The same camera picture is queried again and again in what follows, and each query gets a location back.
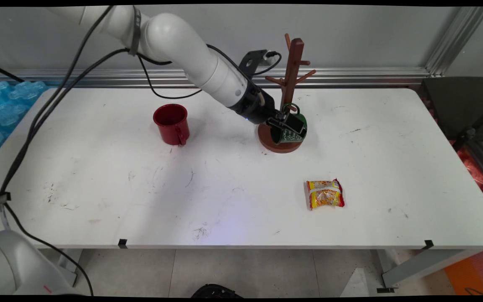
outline robotic arm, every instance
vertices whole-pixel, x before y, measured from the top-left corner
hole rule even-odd
[[[106,8],[107,5],[47,9],[74,23],[90,27]],[[134,6],[116,5],[97,28],[130,48],[134,36],[134,15]],[[287,128],[297,134],[303,131],[303,122],[294,115],[276,110],[272,97],[247,81],[232,64],[210,51],[195,29],[180,17],[170,13],[152,18],[141,15],[138,42],[138,53],[157,62],[172,61],[180,65],[190,82],[253,124],[265,122],[271,127]]]

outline white table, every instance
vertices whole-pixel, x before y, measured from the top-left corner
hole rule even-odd
[[[0,185],[53,91],[0,149]],[[266,91],[278,106],[280,90]],[[429,251],[469,250],[445,254],[452,261],[483,249],[483,194],[414,91],[298,89],[294,102],[306,139],[275,154],[206,93],[169,102],[148,89],[73,89],[29,147],[10,205],[29,232],[62,248],[126,239],[127,248],[384,250],[431,240]],[[153,123],[167,103],[188,110],[184,147],[163,143]],[[311,211],[306,180],[333,178],[345,207]]]

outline red cup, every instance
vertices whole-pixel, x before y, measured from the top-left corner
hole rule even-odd
[[[190,129],[187,126],[187,110],[182,105],[163,105],[156,109],[153,118],[164,142],[169,145],[186,145]]]

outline green mug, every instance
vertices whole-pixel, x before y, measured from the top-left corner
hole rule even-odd
[[[284,110],[284,108],[286,108],[290,105],[294,106],[297,109],[297,114],[295,116],[296,116],[296,118],[299,118],[299,120],[301,120],[301,122],[303,122],[303,128],[307,129],[307,120],[301,114],[301,111],[299,110],[299,107],[297,105],[295,105],[294,103],[287,103],[287,104],[283,105],[280,110],[282,111],[282,110]],[[304,132],[304,135],[301,136],[301,135],[293,132],[292,130],[288,130],[288,129],[279,130],[277,128],[272,128],[271,129],[271,136],[272,136],[273,142],[276,145],[278,145],[280,143],[295,143],[295,142],[303,141],[305,139],[306,131]]]

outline snack bag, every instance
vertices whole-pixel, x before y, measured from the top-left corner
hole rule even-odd
[[[342,187],[336,178],[333,181],[307,181],[307,187],[309,188],[311,210],[319,207],[320,205],[335,205],[339,207],[344,206]]]

